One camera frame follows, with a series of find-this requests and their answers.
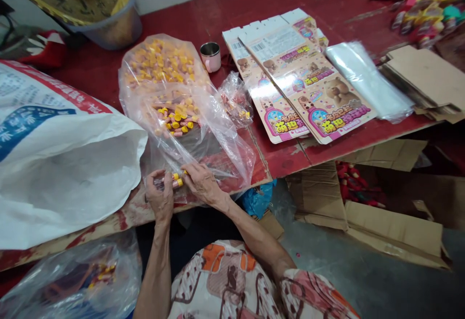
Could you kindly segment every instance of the small plastic bag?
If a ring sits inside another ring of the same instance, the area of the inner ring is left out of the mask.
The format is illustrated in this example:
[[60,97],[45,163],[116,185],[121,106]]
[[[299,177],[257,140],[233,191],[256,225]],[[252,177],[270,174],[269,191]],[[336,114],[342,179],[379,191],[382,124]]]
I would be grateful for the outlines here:
[[[183,164],[196,161],[210,168],[226,192],[249,187],[255,154],[216,94],[191,43],[154,36],[126,53],[120,101],[126,116],[149,133],[141,163],[144,176],[162,168],[181,174]],[[174,201],[198,202],[186,187],[175,190]]]
[[378,71],[360,42],[330,46],[325,54],[375,108],[378,118],[397,124],[413,113],[414,102]]
[[237,129],[246,128],[253,122],[250,95],[246,92],[239,73],[231,72],[218,88],[217,98],[223,103],[226,113]]
[[124,319],[139,295],[142,262],[134,229],[39,261],[0,300],[0,318]]

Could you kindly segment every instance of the red toy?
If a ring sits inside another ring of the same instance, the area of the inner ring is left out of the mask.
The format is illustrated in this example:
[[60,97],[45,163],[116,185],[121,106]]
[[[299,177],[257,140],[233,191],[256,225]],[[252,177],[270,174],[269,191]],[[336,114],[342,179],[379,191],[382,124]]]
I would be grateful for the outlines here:
[[373,207],[386,208],[383,204],[386,202],[384,193],[379,187],[370,188],[354,164],[336,161],[336,169],[344,202],[348,199]]

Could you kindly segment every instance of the cardboard flap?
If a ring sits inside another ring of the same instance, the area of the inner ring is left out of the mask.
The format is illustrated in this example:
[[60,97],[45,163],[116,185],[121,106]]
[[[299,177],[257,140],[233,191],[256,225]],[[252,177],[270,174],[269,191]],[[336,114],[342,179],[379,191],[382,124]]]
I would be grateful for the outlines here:
[[393,242],[365,230],[358,230],[357,228],[350,227],[347,234],[375,250],[395,258],[421,266],[450,270],[448,264],[440,256],[430,255],[413,247]]
[[376,207],[346,201],[349,226],[441,258],[442,225]]
[[361,149],[338,158],[338,160],[399,171],[411,171],[427,143],[427,141],[395,139]]
[[273,215],[270,210],[267,210],[265,212],[265,214],[258,221],[258,223],[276,240],[280,240],[281,237],[284,235],[284,228],[282,228],[275,215]]
[[333,161],[302,171],[302,203],[296,202],[296,204],[297,214],[312,214],[313,220],[321,217],[322,222],[335,219],[338,221],[336,224],[346,229],[344,202],[341,197],[336,164]]
[[405,46],[391,51],[387,64],[438,106],[465,110],[465,74],[435,53]]

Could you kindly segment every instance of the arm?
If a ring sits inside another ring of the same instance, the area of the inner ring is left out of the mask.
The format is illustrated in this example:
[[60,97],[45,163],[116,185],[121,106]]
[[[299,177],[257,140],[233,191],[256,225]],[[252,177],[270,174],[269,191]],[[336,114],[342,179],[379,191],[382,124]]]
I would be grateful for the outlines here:
[[285,270],[297,268],[292,258],[281,244],[243,211],[228,194],[222,199],[225,201],[218,202],[219,210],[234,222],[248,248],[262,265],[271,269],[276,284],[279,284]]
[[184,181],[191,191],[234,222],[258,261],[271,269],[277,284],[285,270],[296,268],[281,244],[219,188],[215,177],[206,165],[192,163],[184,165],[181,169],[189,173],[185,175]]
[[165,190],[157,190],[154,178],[163,170],[152,172],[146,179],[146,199],[155,213],[155,235],[144,280],[134,310],[134,319],[167,318],[171,309],[170,223],[173,216],[171,173],[165,174]]

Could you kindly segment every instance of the red tabletop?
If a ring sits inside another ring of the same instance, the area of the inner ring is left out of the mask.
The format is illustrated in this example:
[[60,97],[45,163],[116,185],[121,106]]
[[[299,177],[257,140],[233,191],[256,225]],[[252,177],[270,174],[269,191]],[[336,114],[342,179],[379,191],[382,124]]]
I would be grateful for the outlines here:
[[[138,42],[148,35],[166,33],[191,41],[197,48],[216,41],[221,53],[226,54],[223,31],[301,8],[316,19],[330,45],[360,40],[377,59],[406,44],[404,38],[389,29],[393,15],[388,10],[390,4],[374,0],[191,0],[144,15],[143,34]],[[126,50],[105,51],[87,43],[71,54],[63,68],[49,74],[121,110],[118,68]],[[214,85],[221,85],[229,72],[230,68],[222,67],[212,74]],[[258,185],[433,124],[417,115],[397,125],[372,120],[328,145],[319,145],[313,138],[271,144],[258,118],[239,133],[255,150],[252,185]],[[152,220],[153,214],[144,203],[142,192],[135,190],[120,211],[97,225],[27,251],[0,252],[0,270]]]

